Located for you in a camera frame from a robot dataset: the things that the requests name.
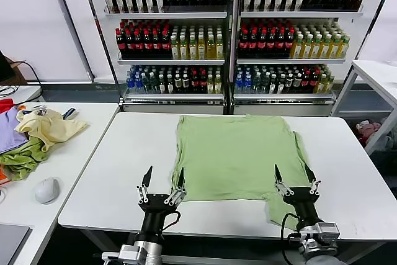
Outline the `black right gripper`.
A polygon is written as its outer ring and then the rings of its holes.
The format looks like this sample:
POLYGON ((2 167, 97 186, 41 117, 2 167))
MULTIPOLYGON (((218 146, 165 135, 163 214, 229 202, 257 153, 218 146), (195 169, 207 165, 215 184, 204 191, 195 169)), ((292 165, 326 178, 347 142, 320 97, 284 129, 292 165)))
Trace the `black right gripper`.
POLYGON ((316 211, 314 203, 319 199, 318 187, 321 180, 317 180, 314 172, 305 164, 305 173, 309 180, 308 187, 289 188, 282 179, 278 166, 275 164, 275 188, 283 197, 286 204, 292 205, 298 217, 296 227, 314 226, 316 223, 323 222, 316 211))

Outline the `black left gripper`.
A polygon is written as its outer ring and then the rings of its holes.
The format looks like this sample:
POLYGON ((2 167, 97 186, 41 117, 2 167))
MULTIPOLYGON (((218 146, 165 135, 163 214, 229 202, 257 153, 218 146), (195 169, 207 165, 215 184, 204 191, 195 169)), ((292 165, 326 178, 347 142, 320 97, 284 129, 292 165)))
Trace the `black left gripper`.
POLYGON ((165 194, 151 194, 148 192, 152 171, 153 167, 150 166, 143 176, 141 184, 136 187, 138 205, 145 213, 141 230, 138 233, 138 241, 163 242, 163 231, 177 224, 181 217, 181 213, 177 211, 176 206, 184 200, 187 194, 184 168, 179 173, 176 187, 172 188, 167 198, 165 194), (177 214, 177 218, 165 227, 165 219, 171 214, 177 214))

